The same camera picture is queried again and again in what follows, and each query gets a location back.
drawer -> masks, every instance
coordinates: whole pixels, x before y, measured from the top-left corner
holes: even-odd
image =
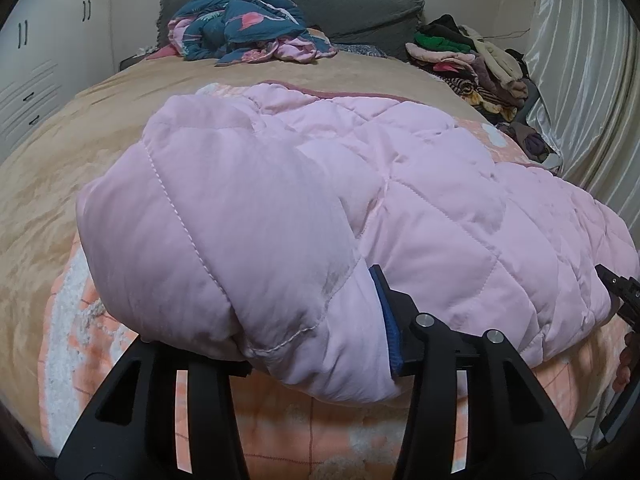
[[[54,89],[34,103],[27,113],[4,124],[0,132],[0,163],[59,109],[60,95]]]
[[[25,72],[23,83],[13,82],[0,92],[0,124],[13,121],[56,88],[57,63],[46,61]]]

pillow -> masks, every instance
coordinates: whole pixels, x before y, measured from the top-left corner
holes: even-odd
[[[169,43],[167,24],[190,0],[160,0],[158,47]],[[293,0],[307,26],[319,27],[332,42],[372,44],[389,56],[407,60],[404,44],[412,41],[423,0]]]

white curtain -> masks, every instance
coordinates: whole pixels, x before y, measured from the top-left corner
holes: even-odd
[[[525,56],[541,100],[529,124],[561,176],[625,220],[640,245],[640,51],[620,0],[540,0]]]

hand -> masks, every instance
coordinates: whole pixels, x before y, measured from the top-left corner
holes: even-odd
[[[626,348],[620,352],[620,366],[613,381],[613,391],[620,393],[631,380],[630,365],[640,356],[640,334],[630,332],[625,336]]]

pink puffer jacket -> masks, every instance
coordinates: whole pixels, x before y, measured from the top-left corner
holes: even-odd
[[[334,402],[401,393],[372,264],[453,329],[503,331],[531,366],[611,313],[594,265],[639,273],[617,215],[495,164],[444,112],[274,84],[171,97],[77,212],[111,315]]]

